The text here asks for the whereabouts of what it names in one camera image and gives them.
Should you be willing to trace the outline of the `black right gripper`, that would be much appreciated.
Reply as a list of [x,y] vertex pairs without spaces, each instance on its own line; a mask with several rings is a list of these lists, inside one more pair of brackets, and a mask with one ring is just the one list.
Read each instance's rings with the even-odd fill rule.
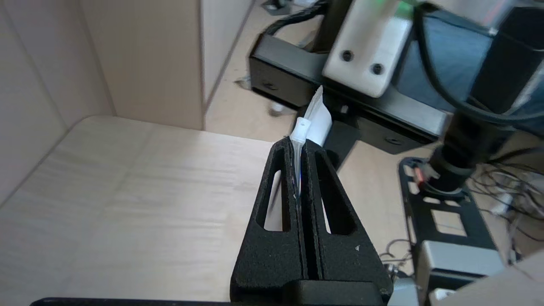
[[358,141],[400,154],[439,140],[447,121],[443,111],[400,93],[394,85],[372,98],[329,82],[321,75],[327,58],[260,34],[249,54],[249,71],[255,93],[295,110],[306,110],[323,86],[333,121],[323,148],[335,170]]

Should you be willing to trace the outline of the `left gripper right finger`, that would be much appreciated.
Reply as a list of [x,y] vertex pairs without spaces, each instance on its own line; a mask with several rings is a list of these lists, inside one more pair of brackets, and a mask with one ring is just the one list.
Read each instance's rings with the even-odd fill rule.
[[309,279],[391,285],[326,151],[306,141],[301,168],[300,209]]

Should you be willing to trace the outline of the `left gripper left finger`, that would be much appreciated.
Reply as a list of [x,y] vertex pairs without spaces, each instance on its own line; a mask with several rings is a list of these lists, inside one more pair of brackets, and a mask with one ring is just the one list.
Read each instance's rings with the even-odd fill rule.
[[[294,149],[284,137],[270,149],[245,236],[233,269],[233,281],[291,281],[306,276],[303,225]],[[264,228],[273,179],[280,172],[282,230]]]

